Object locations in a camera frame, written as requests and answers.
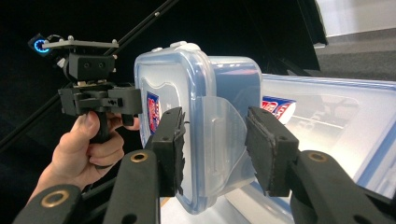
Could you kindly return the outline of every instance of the black metal rod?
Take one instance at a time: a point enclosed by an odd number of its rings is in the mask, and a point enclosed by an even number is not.
[[[152,12],[149,16],[147,16],[144,20],[142,20],[134,29],[132,29],[127,35],[125,35],[120,41],[120,47],[117,49],[109,49],[104,53],[104,55],[114,55],[119,53],[122,49],[124,49],[132,40],[137,38],[143,31],[145,31],[153,22],[155,22],[158,18],[163,15],[167,10],[169,10],[178,0],[168,0],[164,2],[160,7],[158,7],[154,12]],[[49,111],[59,104],[60,97],[58,94],[53,96],[46,102],[43,106],[41,106],[32,116],[30,116],[26,121],[23,122],[18,128],[16,128],[13,132],[7,135],[0,142],[0,153],[9,148],[16,140],[21,138],[25,133],[27,133],[34,125],[40,121],[40,119],[44,118]]]
[[[178,0],[167,0],[157,9],[155,9],[151,14],[149,14],[145,19],[143,19],[139,24],[136,25],[127,35],[125,35],[119,41],[119,47],[117,49],[109,49],[105,52],[105,55],[114,55],[120,53],[132,40],[137,38],[143,31],[149,28],[149,26],[161,17],[166,11],[168,11],[172,6],[174,6]]]
[[[41,106],[34,114],[32,114],[28,119],[26,119],[19,127],[14,131],[9,133],[0,142],[0,153],[8,149],[15,141],[20,139],[24,134],[26,134],[32,127],[35,126],[41,119],[43,119],[52,108],[60,103],[59,95],[56,94],[49,99],[43,106]]]

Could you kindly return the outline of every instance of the transparent plastic box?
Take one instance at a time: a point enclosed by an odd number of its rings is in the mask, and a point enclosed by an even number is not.
[[[396,189],[395,82],[262,77],[263,95],[296,102],[286,127],[299,139],[300,150],[326,152],[358,185],[389,198],[393,196]],[[264,197],[257,181],[226,197],[252,223],[264,218],[263,214],[278,218],[279,223],[292,223],[289,198]],[[251,206],[259,211],[253,213]]]
[[[208,57],[191,43],[178,42],[137,57],[135,85],[142,92],[143,146],[155,133],[161,115],[182,106],[186,113],[183,147],[183,195],[177,198],[199,214],[232,189],[254,180],[246,152],[245,115],[260,106],[262,75],[244,57]]]

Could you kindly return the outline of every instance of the black metal bracket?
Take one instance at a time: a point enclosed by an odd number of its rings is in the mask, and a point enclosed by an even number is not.
[[[296,223],[396,223],[395,202],[362,190],[330,155],[300,152],[291,132],[258,107],[248,111],[247,150],[264,193],[292,191]]]
[[[81,195],[79,188],[45,189],[19,213],[19,223],[160,223],[160,197],[181,192],[184,114],[163,114],[145,149],[125,155],[113,180]]]

